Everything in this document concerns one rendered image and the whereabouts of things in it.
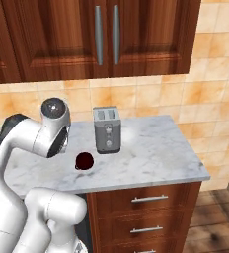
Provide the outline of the wooden drawer front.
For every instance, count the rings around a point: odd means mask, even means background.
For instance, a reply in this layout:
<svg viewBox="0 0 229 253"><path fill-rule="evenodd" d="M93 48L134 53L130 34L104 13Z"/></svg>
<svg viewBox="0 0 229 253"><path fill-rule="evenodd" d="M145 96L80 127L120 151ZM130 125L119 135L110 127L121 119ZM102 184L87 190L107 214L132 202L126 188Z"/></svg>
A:
<svg viewBox="0 0 229 253"><path fill-rule="evenodd" d="M179 240L146 241L103 246L98 253L138 253L155 250L156 253L182 253L183 244Z"/></svg>
<svg viewBox="0 0 229 253"><path fill-rule="evenodd" d="M123 243L141 239L171 237L185 233L189 224L186 215L181 212L145 213L99 220L100 240L103 245ZM163 226L162 230L143 233L130 233L133 228Z"/></svg>
<svg viewBox="0 0 229 253"><path fill-rule="evenodd" d="M192 182L98 192L95 194L95 206L99 218L140 211L189 207L194 201L191 192L198 193L199 187L199 182ZM135 197L145 198L162 195L169 196L169 199L144 203L131 202Z"/></svg>

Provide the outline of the black dishwasher front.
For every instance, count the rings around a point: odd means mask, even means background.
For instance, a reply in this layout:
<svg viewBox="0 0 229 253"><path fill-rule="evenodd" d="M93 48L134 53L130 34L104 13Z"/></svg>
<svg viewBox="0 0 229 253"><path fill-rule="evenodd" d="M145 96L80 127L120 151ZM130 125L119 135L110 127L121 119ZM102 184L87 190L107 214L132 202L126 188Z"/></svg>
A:
<svg viewBox="0 0 229 253"><path fill-rule="evenodd" d="M83 211L84 219L75 226L76 233L79 239L85 244L88 249L88 253L93 253L93 244L91 237L91 226L89 220L88 207L84 207Z"/></svg>

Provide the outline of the silver toaster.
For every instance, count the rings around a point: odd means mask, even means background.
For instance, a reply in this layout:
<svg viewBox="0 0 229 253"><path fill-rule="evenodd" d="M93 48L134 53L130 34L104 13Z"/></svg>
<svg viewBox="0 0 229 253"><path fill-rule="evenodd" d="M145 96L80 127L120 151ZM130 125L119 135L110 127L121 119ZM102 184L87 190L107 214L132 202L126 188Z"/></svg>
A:
<svg viewBox="0 0 229 253"><path fill-rule="evenodd" d="M93 109L96 148L100 154L118 153L121 147L121 120L117 106Z"/></svg>

